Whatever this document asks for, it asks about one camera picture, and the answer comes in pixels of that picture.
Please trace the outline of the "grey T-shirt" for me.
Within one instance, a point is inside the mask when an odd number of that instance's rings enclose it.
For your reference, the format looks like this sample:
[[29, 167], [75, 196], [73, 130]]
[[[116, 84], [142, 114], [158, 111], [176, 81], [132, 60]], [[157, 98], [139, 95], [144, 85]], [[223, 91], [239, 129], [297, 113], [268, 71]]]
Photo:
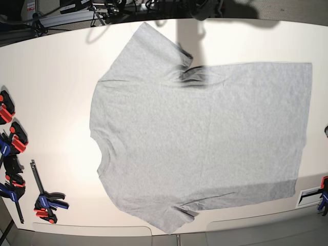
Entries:
[[167, 234], [192, 222], [190, 211], [294, 196], [306, 143], [310, 63], [192, 61], [141, 24], [91, 104], [107, 195]]

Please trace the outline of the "blue bar clamp on table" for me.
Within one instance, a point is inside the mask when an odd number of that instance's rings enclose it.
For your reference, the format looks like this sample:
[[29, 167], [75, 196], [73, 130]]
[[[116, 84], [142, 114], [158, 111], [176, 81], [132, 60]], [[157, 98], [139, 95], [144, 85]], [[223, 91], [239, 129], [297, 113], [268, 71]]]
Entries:
[[54, 211], [58, 208], [65, 210], [69, 208], [69, 204], [64, 201], [65, 194], [56, 192], [48, 193], [42, 185], [34, 160], [31, 160], [30, 166], [39, 189], [39, 195], [34, 205], [36, 216], [51, 224], [56, 224], [57, 217]]

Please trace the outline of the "blue red clamp middle left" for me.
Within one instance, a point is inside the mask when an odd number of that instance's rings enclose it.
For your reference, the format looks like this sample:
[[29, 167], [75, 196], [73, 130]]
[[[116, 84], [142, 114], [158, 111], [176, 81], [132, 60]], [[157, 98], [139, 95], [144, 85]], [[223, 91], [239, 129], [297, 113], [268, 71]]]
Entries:
[[1, 165], [10, 155], [17, 155], [25, 151], [28, 145], [28, 137], [21, 125], [14, 121], [10, 127], [10, 134], [1, 134]]

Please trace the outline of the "red black clamp top left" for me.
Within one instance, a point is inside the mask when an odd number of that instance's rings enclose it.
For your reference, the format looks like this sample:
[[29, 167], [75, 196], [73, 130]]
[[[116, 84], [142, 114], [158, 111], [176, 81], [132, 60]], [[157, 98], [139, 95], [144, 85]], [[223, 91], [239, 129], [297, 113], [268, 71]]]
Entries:
[[9, 123], [15, 114], [15, 106], [6, 90], [1, 91], [1, 125]]

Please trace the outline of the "dark object right edge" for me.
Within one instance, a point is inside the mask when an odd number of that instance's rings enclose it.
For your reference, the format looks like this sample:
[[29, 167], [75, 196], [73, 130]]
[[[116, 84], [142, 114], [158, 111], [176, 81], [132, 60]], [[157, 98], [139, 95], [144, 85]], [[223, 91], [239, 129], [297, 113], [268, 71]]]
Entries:
[[324, 133], [325, 133], [326, 137], [328, 138], [328, 126], [326, 126], [326, 127], [324, 128]]

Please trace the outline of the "blue clamp lower left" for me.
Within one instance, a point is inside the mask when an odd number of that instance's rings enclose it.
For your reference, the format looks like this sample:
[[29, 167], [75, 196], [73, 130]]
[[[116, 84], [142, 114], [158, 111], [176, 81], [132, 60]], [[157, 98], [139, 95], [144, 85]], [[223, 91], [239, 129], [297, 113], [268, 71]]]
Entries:
[[24, 224], [24, 218], [19, 205], [19, 199], [25, 193], [25, 181], [20, 174], [23, 170], [18, 162], [17, 155], [8, 155], [3, 159], [5, 168], [6, 182], [1, 183], [1, 197], [8, 198], [15, 203], [21, 224]]

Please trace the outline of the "white label sticker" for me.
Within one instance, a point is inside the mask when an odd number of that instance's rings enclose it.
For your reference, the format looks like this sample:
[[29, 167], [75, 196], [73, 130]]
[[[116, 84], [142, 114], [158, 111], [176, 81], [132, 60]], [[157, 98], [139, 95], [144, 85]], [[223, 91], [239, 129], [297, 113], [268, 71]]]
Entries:
[[320, 187], [302, 190], [299, 194], [296, 208], [303, 208], [319, 204], [322, 201], [321, 194], [322, 191]]

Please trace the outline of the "blue clamp right edge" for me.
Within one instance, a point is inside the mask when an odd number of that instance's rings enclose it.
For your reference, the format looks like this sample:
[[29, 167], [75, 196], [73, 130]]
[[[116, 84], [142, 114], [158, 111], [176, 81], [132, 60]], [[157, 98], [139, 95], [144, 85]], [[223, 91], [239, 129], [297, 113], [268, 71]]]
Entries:
[[322, 216], [326, 216], [327, 215], [327, 176], [323, 177], [322, 180], [322, 184], [321, 184], [321, 189], [322, 189], [322, 193], [320, 198], [322, 199], [319, 207], [318, 207], [318, 211], [320, 211], [322, 213]]

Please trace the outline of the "aluminium rail at back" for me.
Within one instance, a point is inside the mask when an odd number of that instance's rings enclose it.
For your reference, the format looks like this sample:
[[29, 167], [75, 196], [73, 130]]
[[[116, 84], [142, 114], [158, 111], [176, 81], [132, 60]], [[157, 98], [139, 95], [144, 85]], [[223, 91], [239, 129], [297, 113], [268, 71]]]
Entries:
[[31, 20], [26, 20], [24, 25], [32, 26], [35, 22], [40, 22], [40, 24], [45, 28], [55, 28], [58, 26], [98, 20], [102, 25], [108, 24], [105, 20], [109, 19], [110, 17], [118, 17], [119, 11], [117, 8], [114, 8], [112, 12], [108, 12], [107, 9], [100, 9], [97, 6], [89, 6], [88, 8], [65, 13], [59, 14], [56, 16], [48, 17], [44, 14], [43, 17], [39, 18], [32, 18]]

